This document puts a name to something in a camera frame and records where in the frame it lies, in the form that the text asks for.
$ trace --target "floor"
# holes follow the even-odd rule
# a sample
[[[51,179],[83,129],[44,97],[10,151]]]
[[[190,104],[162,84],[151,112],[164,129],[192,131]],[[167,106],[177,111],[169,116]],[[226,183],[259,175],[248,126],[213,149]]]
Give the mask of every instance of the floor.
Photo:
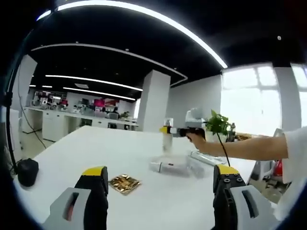
[[[42,140],[42,142],[45,144],[47,148],[54,143],[52,141],[44,140],[41,131],[37,131],[36,134],[38,135],[39,139]],[[35,133],[30,133],[30,134],[26,134],[23,132],[20,133],[20,141],[23,148],[24,159],[34,158],[45,149],[45,147],[42,145],[39,139],[37,138]]]

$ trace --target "ceiling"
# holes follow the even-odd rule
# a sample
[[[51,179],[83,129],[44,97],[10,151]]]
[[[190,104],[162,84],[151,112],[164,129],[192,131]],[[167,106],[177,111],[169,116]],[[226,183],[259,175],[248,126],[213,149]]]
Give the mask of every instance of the ceiling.
[[[280,1],[210,0],[129,0],[157,11],[206,42],[228,65],[273,62],[275,66],[304,62],[305,41],[291,18],[291,8]],[[33,15],[52,7],[31,5]],[[27,53],[38,62],[31,84],[77,88],[138,98],[140,92],[119,86],[84,80],[48,78],[66,75],[111,81],[142,87],[152,69],[171,76],[171,84],[188,77],[180,85],[219,74],[219,63],[191,38],[174,27],[146,14],[109,6],[84,6],[53,13],[38,23]],[[52,44],[75,46],[45,47]],[[82,44],[114,48],[111,51]]]

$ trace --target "green leaves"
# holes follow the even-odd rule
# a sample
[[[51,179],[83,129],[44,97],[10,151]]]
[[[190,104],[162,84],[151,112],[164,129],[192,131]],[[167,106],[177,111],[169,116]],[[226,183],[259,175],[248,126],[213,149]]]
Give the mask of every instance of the green leaves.
[[[230,126],[228,123],[228,117],[217,114],[214,110],[211,110],[212,117],[206,124],[207,130],[214,134],[223,133],[227,135],[227,127]]]

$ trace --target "gold chip package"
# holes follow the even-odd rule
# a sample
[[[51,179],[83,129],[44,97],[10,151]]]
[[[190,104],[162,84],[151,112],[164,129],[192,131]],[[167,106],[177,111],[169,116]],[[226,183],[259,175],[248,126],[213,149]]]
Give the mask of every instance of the gold chip package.
[[[119,191],[123,195],[129,194],[132,190],[137,188],[141,182],[126,175],[122,174],[120,176],[114,177],[109,181],[110,186],[112,186],[115,190]]]

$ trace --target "computer mouse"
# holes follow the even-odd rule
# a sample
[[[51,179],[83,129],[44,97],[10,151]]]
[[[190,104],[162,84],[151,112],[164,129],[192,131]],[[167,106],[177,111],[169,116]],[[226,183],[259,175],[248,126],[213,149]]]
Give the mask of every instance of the computer mouse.
[[[33,159],[22,160],[17,164],[18,180],[23,186],[34,185],[38,173],[38,163]]]

